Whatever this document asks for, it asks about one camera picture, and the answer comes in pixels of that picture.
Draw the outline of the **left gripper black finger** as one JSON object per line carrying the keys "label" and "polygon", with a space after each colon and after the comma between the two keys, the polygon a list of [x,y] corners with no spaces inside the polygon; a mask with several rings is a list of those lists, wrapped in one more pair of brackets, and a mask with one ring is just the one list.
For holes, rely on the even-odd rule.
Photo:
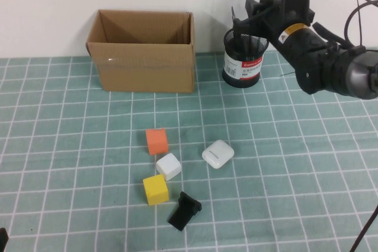
{"label": "left gripper black finger", "polygon": [[5,228],[0,228],[0,252],[5,251],[8,242],[8,233]]}

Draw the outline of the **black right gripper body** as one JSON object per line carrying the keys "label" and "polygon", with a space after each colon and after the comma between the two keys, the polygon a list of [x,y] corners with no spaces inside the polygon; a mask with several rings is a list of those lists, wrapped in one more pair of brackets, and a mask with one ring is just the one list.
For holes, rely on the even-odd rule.
{"label": "black right gripper body", "polygon": [[310,0],[260,0],[263,16],[261,36],[266,38],[293,67],[300,88],[307,94],[322,89],[320,53],[325,41],[310,29],[315,13]]}

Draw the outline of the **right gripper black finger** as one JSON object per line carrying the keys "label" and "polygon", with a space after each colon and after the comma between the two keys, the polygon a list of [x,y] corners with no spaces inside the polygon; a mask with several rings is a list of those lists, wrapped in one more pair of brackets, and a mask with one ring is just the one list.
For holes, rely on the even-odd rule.
{"label": "right gripper black finger", "polygon": [[260,10],[260,2],[255,0],[246,0],[245,9],[249,18],[255,16]]}

